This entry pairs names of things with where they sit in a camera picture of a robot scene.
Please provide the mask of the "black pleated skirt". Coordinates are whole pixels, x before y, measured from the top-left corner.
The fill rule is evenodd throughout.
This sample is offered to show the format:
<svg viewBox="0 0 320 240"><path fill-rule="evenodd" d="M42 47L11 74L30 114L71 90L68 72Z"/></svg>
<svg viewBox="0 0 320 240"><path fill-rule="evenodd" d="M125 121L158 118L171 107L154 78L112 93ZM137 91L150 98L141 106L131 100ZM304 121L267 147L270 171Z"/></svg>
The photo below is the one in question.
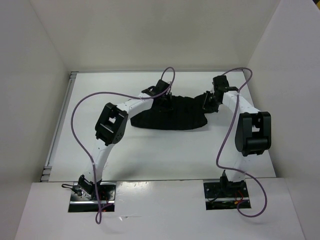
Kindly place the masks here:
<svg viewBox="0 0 320 240"><path fill-rule="evenodd" d="M173 110L159 112L156 99L152 107L130 119L133 127L151 130L187 131L208 123L203 111L204 95L196 97L172 95Z"/></svg>

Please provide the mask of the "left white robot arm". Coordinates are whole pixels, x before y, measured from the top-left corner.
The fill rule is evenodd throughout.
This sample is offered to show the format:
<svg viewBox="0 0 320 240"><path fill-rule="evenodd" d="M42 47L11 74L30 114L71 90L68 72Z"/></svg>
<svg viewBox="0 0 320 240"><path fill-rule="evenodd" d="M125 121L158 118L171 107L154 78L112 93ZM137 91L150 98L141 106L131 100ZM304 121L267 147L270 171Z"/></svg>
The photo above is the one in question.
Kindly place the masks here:
<svg viewBox="0 0 320 240"><path fill-rule="evenodd" d="M129 100L113 104L107 103L94 127L95 146L89 154L90 165L80 175L78 187L88 200L99 196L99 185L103 170L112 148L124 137L128 120L151 109L155 100L170 95L172 83L159 80L155 86L144 89L138 96L127 96Z"/></svg>

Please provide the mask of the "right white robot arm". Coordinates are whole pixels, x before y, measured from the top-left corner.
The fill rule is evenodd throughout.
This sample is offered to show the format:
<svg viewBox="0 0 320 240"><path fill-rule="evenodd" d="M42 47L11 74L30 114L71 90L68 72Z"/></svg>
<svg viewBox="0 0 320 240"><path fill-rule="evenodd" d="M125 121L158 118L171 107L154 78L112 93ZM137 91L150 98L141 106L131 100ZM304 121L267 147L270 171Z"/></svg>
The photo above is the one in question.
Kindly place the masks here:
<svg viewBox="0 0 320 240"><path fill-rule="evenodd" d="M220 105L233 112L232 120L216 157L216 166L223 169L220 177L219 194L225 197L239 191L244 185L246 165L249 155L261 155L271 147L271 114L260 111L241 96L241 88L230 86L226 75L213 78L213 88L205 93L203 110L205 113L217 113ZM219 160L223 148L236 125L234 144L242 154L233 167L222 166Z"/></svg>

